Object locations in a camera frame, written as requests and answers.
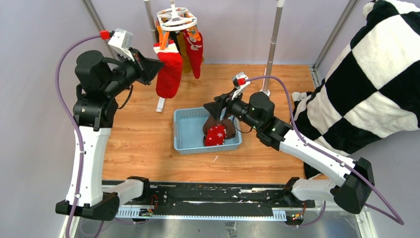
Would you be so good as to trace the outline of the red snowflake christmas sock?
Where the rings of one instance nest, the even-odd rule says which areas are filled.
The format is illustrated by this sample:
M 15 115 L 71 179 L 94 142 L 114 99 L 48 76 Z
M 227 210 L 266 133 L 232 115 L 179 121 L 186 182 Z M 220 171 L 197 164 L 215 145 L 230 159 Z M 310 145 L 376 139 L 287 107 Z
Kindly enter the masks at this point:
M 225 126 L 218 124 L 210 127 L 205 132 L 204 145 L 208 146 L 219 146 L 223 145 L 226 139 L 226 128 Z

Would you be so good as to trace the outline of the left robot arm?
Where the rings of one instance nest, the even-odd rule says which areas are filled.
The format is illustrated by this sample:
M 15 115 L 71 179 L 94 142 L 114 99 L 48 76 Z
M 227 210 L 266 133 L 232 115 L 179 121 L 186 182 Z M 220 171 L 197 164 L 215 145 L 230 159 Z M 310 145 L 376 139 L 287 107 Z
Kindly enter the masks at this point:
M 105 149 L 114 116 L 116 96 L 134 82 L 149 85 L 163 62 L 130 49 L 130 57 L 107 58 L 97 50 L 82 53 L 76 60 L 77 102 L 70 114 L 75 127 L 75 158 L 66 198 L 55 206 L 58 214 L 110 221 L 130 200 L 140 205 L 152 198 L 147 178 L 131 176 L 107 190 L 102 189 Z

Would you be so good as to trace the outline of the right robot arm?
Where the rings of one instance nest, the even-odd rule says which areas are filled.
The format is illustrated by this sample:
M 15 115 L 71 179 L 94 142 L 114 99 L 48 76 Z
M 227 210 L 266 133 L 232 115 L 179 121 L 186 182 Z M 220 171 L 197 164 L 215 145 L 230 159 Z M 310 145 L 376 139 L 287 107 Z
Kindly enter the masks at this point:
M 275 105 L 263 92 L 252 94 L 247 103 L 241 99 L 241 96 L 233 98 L 231 94 L 222 94 L 204 104 L 204 108 L 214 118 L 223 112 L 234 116 L 255 129 L 257 138 L 265 146 L 300 159 L 328 178 L 320 181 L 290 179 L 289 189 L 283 192 L 287 206 L 318 200 L 335 202 L 352 214 L 362 211 L 374 187 L 372 165 L 368 160 L 359 158 L 355 161 L 307 138 L 300 138 L 292 125 L 274 116 Z

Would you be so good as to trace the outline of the light blue plastic basket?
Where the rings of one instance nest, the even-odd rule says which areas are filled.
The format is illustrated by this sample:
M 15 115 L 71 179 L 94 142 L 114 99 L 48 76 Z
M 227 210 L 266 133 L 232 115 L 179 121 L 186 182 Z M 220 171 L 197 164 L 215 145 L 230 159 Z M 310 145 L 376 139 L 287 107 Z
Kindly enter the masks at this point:
M 236 150 L 242 143 L 239 121 L 214 122 L 203 108 L 177 109 L 173 113 L 173 147 L 181 155 Z

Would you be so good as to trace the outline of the brown sock striped cuff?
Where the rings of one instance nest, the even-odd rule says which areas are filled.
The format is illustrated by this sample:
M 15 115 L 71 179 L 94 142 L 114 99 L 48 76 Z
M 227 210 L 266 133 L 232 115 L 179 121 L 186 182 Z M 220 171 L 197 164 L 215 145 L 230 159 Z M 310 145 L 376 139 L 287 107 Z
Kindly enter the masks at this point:
M 236 129 L 232 119 L 223 119 L 221 124 L 224 126 L 226 130 L 226 137 L 225 139 L 232 139 L 236 136 Z

